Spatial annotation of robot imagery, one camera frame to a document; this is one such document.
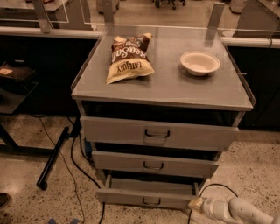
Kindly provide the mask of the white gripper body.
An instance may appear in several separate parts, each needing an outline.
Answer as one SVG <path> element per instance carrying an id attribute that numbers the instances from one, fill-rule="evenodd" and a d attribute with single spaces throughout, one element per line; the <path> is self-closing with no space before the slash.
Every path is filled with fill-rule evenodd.
<path id="1" fill-rule="evenodd" d="M 203 214 L 211 219 L 217 221 L 229 221 L 231 214 L 228 210 L 228 203 L 223 200 L 206 198 L 202 204 Z"/>

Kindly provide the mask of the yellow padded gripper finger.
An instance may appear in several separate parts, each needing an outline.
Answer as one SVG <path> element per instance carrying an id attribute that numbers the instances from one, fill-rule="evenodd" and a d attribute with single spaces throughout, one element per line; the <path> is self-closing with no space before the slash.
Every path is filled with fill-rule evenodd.
<path id="1" fill-rule="evenodd" d="M 203 204 L 205 202 L 204 198 L 198 197 L 195 199 L 192 199 L 188 206 L 190 209 L 192 209 L 193 211 L 199 212 L 199 213 L 203 213 Z"/>

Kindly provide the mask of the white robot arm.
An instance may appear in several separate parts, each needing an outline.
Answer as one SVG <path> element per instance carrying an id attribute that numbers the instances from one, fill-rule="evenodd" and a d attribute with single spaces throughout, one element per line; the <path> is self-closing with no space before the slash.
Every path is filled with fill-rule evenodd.
<path id="1" fill-rule="evenodd" d="M 208 219 L 226 224 L 280 224 L 280 214 L 272 217 L 239 197 L 232 198 L 229 202 L 198 197 L 192 199 L 188 206 Z"/>

